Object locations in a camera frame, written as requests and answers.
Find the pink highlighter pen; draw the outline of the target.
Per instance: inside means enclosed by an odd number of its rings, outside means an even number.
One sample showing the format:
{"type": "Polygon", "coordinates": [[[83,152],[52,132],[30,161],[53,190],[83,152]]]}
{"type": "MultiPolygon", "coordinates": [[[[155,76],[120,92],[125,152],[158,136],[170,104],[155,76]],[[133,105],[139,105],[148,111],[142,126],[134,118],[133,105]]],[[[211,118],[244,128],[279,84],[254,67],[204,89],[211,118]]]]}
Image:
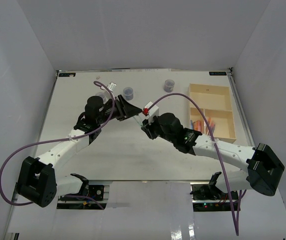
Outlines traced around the pink highlighter pen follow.
{"type": "Polygon", "coordinates": [[[215,128],[216,128],[216,123],[215,123],[214,121],[212,121],[212,122],[210,123],[210,128],[211,128],[211,131],[214,133],[215,128]]]}

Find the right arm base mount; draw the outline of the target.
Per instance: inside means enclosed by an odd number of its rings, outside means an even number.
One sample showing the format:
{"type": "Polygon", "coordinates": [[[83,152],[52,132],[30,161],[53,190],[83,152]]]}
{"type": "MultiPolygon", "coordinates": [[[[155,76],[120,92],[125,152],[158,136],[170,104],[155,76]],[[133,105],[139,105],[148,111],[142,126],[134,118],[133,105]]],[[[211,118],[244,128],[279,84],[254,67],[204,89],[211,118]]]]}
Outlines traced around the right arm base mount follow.
{"type": "Polygon", "coordinates": [[[230,212],[230,200],[227,193],[222,192],[216,187],[221,172],[216,172],[209,182],[191,183],[190,195],[194,212],[230,212]]]}

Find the green highlighter pen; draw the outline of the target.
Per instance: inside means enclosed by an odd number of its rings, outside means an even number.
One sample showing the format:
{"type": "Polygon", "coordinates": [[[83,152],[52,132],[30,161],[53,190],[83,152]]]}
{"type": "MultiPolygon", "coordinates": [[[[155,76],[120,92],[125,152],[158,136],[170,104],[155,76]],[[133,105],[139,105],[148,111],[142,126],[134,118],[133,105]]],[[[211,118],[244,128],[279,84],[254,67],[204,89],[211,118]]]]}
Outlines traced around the green highlighter pen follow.
{"type": "Polygon", "coordinates": [[[140,127],[143,126],[143,120],[142,120],[142,118],[141,118],[140,115],[135,115],[135,116],[133,116],[133,119],[138,123],[138,125],[139,125],[140,127]]]}

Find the clear clip jar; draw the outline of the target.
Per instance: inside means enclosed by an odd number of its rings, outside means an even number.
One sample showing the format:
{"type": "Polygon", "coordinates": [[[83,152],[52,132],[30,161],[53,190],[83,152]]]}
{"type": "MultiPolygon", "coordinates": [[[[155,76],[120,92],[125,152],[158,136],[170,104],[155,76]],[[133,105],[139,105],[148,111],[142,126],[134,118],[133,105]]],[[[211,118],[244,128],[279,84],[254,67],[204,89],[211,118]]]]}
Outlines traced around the clear clip jar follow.
{"type": "Polygon", "coordinates": [[[175,86],[175,81],[172,79],[167,79],[164,82],[163,89],[165,92],[171,93],[174,90],[174,86],[175,86]]]}
{"type": "Polygon", "coordinates": [[[123,89],[123,97],[127,101],[131,101],[134,98],[134,90],[131,87],[125,87],[123,89]]]}

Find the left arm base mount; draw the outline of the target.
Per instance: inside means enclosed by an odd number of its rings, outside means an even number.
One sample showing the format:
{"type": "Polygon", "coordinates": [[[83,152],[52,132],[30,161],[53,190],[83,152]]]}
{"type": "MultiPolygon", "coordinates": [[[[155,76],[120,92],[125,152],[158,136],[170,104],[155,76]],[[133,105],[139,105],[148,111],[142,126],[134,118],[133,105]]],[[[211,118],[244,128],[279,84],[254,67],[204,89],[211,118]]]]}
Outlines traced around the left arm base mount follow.
{"type": "Polygon", "coordinates": [[[65,204],[66,209],[104,210],[105,186],[89,181],[86,177],[72,173],[57,183],[58,208],[65,204]]]}

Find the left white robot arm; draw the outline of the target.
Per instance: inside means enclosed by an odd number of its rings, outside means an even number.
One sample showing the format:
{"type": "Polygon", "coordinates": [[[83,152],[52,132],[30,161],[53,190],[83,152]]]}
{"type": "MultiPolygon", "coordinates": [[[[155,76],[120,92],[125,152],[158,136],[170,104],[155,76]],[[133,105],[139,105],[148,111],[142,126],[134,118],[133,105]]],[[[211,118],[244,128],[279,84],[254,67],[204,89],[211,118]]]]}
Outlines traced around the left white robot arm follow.
{"type": "Polygon", "coordinates": [[[42,208],[57,196],[73,195],[79,200],[86,198],[89,193],[88,179],[72,173],[57,180],[59,171],[74,155],[95,141],[105,122],[112,119],[124,121],[141,112],[141,108],[130,104],[121,95],[107,102],[99,96],[91,96],[66,141],[22,162],[17,193],[42,208]]]}

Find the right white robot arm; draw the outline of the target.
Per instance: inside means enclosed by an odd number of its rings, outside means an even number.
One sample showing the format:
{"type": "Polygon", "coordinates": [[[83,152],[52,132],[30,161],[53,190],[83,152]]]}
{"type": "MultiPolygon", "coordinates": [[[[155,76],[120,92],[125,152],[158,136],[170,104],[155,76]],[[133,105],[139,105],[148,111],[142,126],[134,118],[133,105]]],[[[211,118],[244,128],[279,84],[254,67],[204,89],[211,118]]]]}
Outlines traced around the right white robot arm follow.
{"type": "Polygon", "coordinates": [[[143,120],[141,129],[149,139],[160,137],[181,153],[209,157],[237,167],[238,171],[212,176],[208,192],[216,200],[225,196],[228,190],[253,189],[262,195],[274,196],[285,170],[269,145],[260,143],[252,147],[213,141],[200,131],[183,127],[172,113],[143,120]]]}

